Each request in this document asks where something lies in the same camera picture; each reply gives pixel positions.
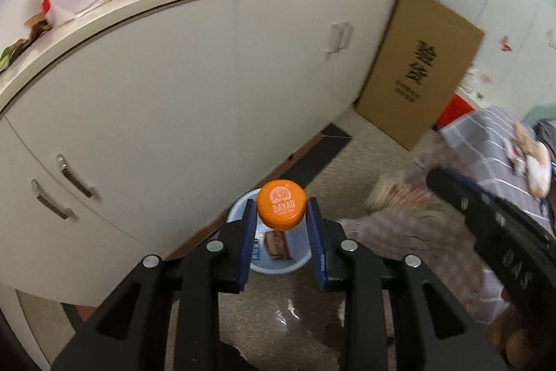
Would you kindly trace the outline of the person's hand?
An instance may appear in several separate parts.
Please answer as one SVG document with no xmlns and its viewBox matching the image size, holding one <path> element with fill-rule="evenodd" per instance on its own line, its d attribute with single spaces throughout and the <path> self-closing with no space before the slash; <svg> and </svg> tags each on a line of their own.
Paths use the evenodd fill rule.
<svg viewBox="0 0 556 371">
<path fill-rule="evenodd" d="M 499 352 L 504 351 L 514 370 L 523 370 L 533 360 L 535 346 L 523 327 L 522 316 L 513 305 L 499 314 L 487 327 L 489 341 Z"/>
</svg>

